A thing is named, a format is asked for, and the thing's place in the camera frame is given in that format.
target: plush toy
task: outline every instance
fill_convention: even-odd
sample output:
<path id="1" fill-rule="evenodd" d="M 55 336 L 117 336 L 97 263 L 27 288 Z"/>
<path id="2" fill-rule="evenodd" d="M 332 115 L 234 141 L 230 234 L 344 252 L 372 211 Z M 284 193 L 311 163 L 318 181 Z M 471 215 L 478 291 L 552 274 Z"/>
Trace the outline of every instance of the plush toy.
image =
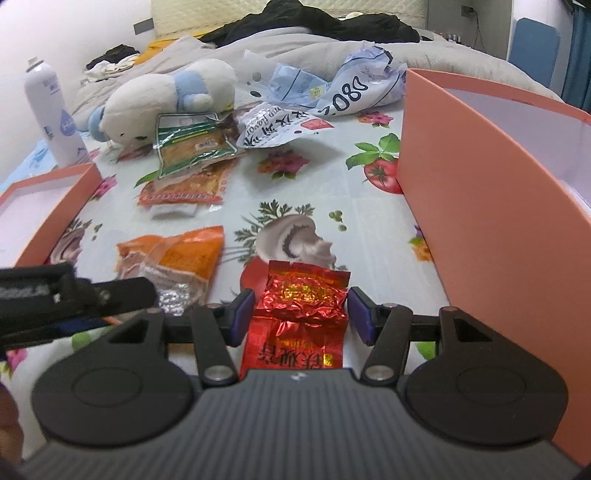
<path id="1" fill-rule="evenodd" d="M 170 74 L 142 75 L 124 83 L 91 114 L 90 133 L 101 142 L 150 143 L 159 114 L 230 110 L 235 88 L 234 69 L 217 59 L 199 60 Z"/>

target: quilted headboard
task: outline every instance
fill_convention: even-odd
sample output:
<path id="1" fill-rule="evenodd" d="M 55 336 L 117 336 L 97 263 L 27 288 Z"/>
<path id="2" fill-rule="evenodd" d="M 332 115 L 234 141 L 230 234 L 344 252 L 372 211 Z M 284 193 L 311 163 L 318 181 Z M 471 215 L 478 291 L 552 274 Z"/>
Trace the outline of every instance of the quilted headboard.
<path id="1" fill-rule="evenodd" d="M 428 0 L 303 0 L 333 17 L 351 12 L 394 14 L 406 24 L 424 28 Z M 260 13 L 267 0 L 152 0 L 152 17 L 158 37 L 178 32 L 208 32 L 248 14 Z"/>

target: orange box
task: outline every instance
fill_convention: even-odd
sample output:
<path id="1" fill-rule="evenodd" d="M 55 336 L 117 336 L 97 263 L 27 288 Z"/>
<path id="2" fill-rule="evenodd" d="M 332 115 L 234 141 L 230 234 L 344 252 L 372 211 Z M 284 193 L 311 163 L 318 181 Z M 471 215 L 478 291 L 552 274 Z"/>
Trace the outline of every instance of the orange box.
<path id="1" fill-rule="evenodd" d="M 398 181 L 455 305 L 564 378 L 554 437 L 591 462 L 591 116 L 410 70 Z"/>
<path id="2" fill-rule="evenodd" d="M 0 196 L 0 268 L 45 263 L 101 182 L 87 163 L 13 183 Z"/>

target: white wall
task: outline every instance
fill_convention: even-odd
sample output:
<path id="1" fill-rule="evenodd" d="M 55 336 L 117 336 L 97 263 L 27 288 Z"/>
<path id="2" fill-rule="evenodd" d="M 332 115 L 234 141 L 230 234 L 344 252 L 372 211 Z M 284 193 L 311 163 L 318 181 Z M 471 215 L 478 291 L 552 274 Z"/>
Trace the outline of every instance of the white wall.
<path id="1" fill-rule="evenodd" d="M 484 51 L 484 46 L 489 55 L 507 58 L 512 3 L 512 0 L 474 0 L 473 7 L 478 12 L 482 35 L 482 40 L 479 37 L 476 43 L 478 50 Z"/>
<path id="2" fill-rule="evenodd" d="M 531 18 L 538 22 L 552 25 L 560 33 L 560 49 L 550 89 L 562 94 L 566 69 L 569 65 L 570 42 L 573 35 L 573 16 L 561 0 L 513 0 L 513 20 L 511 39 L 515 24 L 520 18 Z"/>
<path id="3" fill-rule="evenodd" d="M 150 0 L 5 0 L 0 5 L 0 181 L 41 139 L 23 92 L 27 60 L 44 59 L 57 70 L 66 103 L 92 59 L 121 43 L 143 51 L 154 31 L 134 34 L 150 18 Z"/>
<path id="4" fill-rule="evenodd" d="M 472 7 L 472 4 L 473 0 L 429 0 L 427 28 L 445 35 L 461 35 L 463 43 L 472 45 L 476 22 L 472 18 L 463 17 L 461 13 L 462 5 Z"/>

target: curtain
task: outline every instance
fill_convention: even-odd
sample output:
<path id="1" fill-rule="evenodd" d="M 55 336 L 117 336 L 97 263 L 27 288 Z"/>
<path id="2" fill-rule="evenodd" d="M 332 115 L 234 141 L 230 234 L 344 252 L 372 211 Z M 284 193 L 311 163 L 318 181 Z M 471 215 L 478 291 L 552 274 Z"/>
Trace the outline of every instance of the curtain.
<path id="1" fill-rule="evenodd" d="M 574 5 L 573 39 L 562 100 L 591 113 L 591 11 Z"/>

